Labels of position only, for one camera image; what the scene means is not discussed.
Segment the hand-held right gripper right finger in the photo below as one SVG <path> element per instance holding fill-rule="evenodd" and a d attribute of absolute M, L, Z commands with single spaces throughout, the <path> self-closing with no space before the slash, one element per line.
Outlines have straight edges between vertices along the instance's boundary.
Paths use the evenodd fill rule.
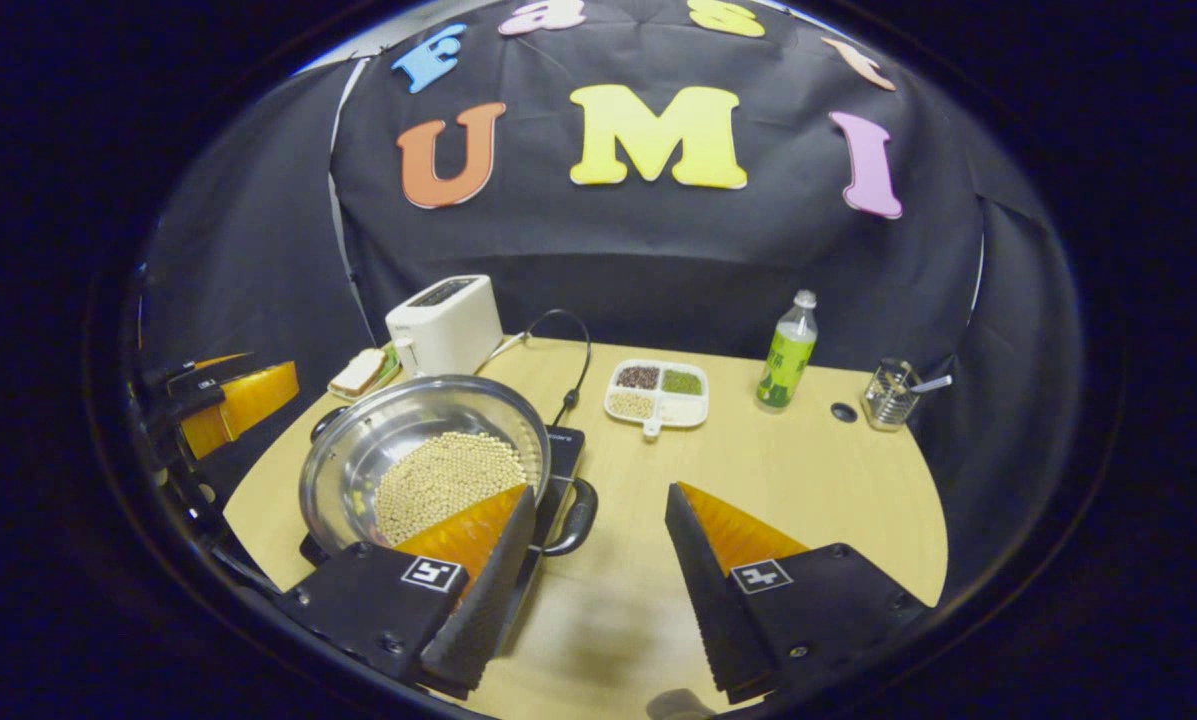
<path fill-rule="evenodd" d="M 713 685 L 733 703 L 841 685 L 930 611 L 850 544 L 804 547 L 694 486 L 668 488 L 666 527 Z"/>

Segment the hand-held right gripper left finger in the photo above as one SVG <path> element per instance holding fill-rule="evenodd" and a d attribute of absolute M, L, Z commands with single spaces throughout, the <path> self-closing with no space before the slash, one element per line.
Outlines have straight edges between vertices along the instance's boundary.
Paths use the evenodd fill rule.
<path fill-rule="evenodd" d="M 350 544 L 277 606 L 389 679 L 464 700 L 494 655 L 535 518 L 534 489 L 516 486 L 430 527 L 438 550 Z"/>

